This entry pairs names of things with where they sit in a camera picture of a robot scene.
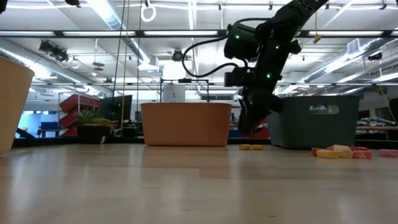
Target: wooden floor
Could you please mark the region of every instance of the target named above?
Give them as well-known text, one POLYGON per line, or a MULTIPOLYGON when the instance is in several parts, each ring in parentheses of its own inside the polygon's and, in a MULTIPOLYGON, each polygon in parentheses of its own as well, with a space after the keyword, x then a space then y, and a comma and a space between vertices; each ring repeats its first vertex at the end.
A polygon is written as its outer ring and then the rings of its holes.
POLYGON ((1 224, 397 221, 398 160, 377 156, 118 144, 0 157, 1 224))

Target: orange plastic tub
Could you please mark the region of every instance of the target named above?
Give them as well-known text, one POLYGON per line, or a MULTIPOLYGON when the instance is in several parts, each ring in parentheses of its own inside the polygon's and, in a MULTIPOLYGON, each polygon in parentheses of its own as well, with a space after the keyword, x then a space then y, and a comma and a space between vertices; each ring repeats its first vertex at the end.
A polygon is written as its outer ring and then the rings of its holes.
POLYGON ((226 146, 232 105, 227 103, 143 103, 148 146, 226 146))

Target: gray storage container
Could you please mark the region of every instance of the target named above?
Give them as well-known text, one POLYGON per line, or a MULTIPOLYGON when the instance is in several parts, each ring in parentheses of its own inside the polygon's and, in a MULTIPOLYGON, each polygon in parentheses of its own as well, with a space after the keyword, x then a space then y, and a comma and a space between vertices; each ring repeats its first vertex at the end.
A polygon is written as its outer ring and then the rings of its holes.
POLYGON ((268 116, 273 145, 291 149, 354 146, 359 97, 302 96, 283 101, 283 112, 268 116))

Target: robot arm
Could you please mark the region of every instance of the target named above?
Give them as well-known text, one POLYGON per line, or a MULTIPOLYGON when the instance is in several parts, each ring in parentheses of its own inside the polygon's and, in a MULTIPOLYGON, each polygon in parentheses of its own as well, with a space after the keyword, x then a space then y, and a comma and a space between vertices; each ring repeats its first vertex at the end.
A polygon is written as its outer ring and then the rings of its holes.
POLYGON ((242 106, 239 118, 241 133, 249 134, 270 111, 282 111, 282 100, 272 92, 282 79, 280 74, 289 54, 298 54, 301 51, 297 40, 292 40, 327 1, 293 0, 256 29, 241 24, 241 21, 229 26, 224 48, 225 57, 241 60, 257 58, 254 68, 236 67, 225 74, 225 86, 243 87, 239 100, 242 106))

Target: fluorescent light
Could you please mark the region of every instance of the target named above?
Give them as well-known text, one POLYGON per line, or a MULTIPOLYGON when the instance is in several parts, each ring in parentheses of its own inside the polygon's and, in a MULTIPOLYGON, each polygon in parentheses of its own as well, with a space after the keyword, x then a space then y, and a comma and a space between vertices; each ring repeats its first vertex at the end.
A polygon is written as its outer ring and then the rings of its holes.
POLYGON ((340 81, 337 81, 337 83, 348 82, 348 81, 351 81, 351 80, 353 80, 353 79, 355 79, 355 78, 358 78, 358 77, 360 77, 360 76, 361 76, 361 74, 350 75, 350 76, 345 77, 344 79, 342 79, 342 80, 340 80, 340 81))
MULTIPOLYGON (((201 94, 207 94, 207 91, 200 91, 201 94)), ((236 90, 210 90, 209 94, 235 94, 236 90)))
POLYGON ((352 89, 352 90, 348 90, 348 91, 345 92, 344 94, 354 93, 354 92, 356 92, 356 91, 358 91, 358 90, 362 90, 362 89, 363 89, 363 87, 355 88, 355 89, 352 89))
POLYGON ((389 74, 389 75, 383 75, 379 78, 375 78, 374 80, 372 80, 372 82, 384 82, 384 81, 388 81, 388 80, 392 80, 398 78, 398 72, 397 73, 393 73, 393 74, 389 74))
POLYGON ((1 36, 55 36, 52 31, 0 31, 1 36))
POLYGON ((217 35, 215 30, 144 31, 144 35, 217 35))
MULTIPOLYGON (((315 36, 317 32, 315 31, 310 31, 309 35, 315 36)), ((381 35, 383 31, 318 31, 318 35, 324 35, 324 36, 334 36, 334 35, 347 35, 347 36, 367 36, 367 35, 373 35, 373 36, 378 36, 381 35)))
POLYGON ((57 79, 58 77, 33 77, 33 79, 57 79))
POLYGON ((63 34, 67 37, 86 37, 86 36, 132 36, 136 35, 134 31, 65 31, 63 34))

